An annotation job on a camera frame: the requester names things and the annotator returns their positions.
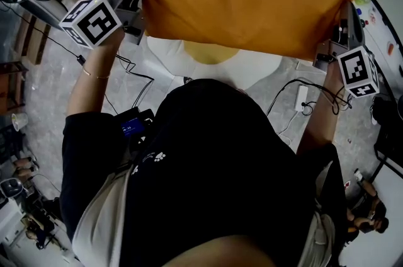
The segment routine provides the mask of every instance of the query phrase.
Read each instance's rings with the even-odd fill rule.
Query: power adapter
[[[297,92],[297,99],[295,100],[294,109],[296,111],[304,111],[304,104],[307,101],[308,87],[300,84]]]

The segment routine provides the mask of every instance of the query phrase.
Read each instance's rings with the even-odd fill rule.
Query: hair
[[[382,219],[382,224],[380,225],[380,228],[377,229],[377,232],[380,234],[383,234],[386,229],[388,229],[389,226],[389,219],[388,218],[383,218]]]
[[[383,202],[378,203],[377,208],[376,208],[376,215],[378,217],[385,217],[386,215],[386,207],[383,204]]]
[[[25,235],[27,238],[31,239],[31,240],[36,240],[37,239],[37,235],[30,230],[25,231]]]
[[[360,231],[358,229],[355,230],[354,232],[347,232],[346,244],[349,244],[352,241],[354,241],[358,237],[358,234],[360,234]]]

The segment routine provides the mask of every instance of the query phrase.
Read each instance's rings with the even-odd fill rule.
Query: marble floor
[[[87,56],[88,51],[80,49],[64,33],[52,29],[50,37],[69,50]],[[140,99],[139,108],[150,108],[154,113],[166,94],[178,87],[182,77],[174,77],[148,49],[145,40],[139,46],[124,41],[120,55],[136,63],[135,72],[146,74],[155,79]],[[29,72],[25,82],[25,111],[29,116],[29,124],[23,129],[29,147],[37,157],[40,172],[46,175],[60,189],[62,182],[62,140],[65,111],[70,92],[81,71],[76,58],[61,46],[48,40],[45,46],[42,63],[33,66],[25,62]],[[250,87],[246,93],[266,111],[276,93],[291,79],[304,77],[316,83],[322,83],[324,75],[314,68],[299,64],[295,59],[283,58],[279,68],[270,76]],[[149,80],[136,77],[125,72],[115,61],[106,95],[117,112],[129,109],[141,89]],[[282,92],[275,103],[269,120],[279,132],[284,129],[295,111],[293,109],[298,84],[292,84]],[[308,101],[315,101],[319,95],[316,88],[309,88]],[[369,107],[371,98],[353,100],[353,108],[341,112],[334,139],[341,161],[343,178],[351,180],[348,193],[353,194],[358,187],[355,184],[353,171],[360,168],[364,174],[371,175],[378,165],[373,153],[379,126],[371,124]],[[105,100],[103,111],[114,114],[113,108]],[[299,114],[284,133],[284,139],[293,150],[298,143],[308,121],[307,116]],[[35,183],[45,196],[53,198],[59,192],[45,179],[37,178]]]

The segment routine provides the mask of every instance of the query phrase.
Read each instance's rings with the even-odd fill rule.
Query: hand
[[[125,32],[123,28],[117,28],[105,41],[100,44],[100,47],[118,47],[125,38]]]

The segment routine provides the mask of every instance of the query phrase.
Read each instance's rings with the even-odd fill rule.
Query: bracelet
[[[91,77],[91,74],[86,70],[86,68],[84,68],[84,66],[82,67],[82,70],[84,71],[84,73],[85,73],[87,76]],[[97,78],[97,79],[108,79],[109,76],[110,76],[110,74],[108,74],[108,75],[105,76],[105,77],[99,77],[99,76],[97,76],[96,78]]]

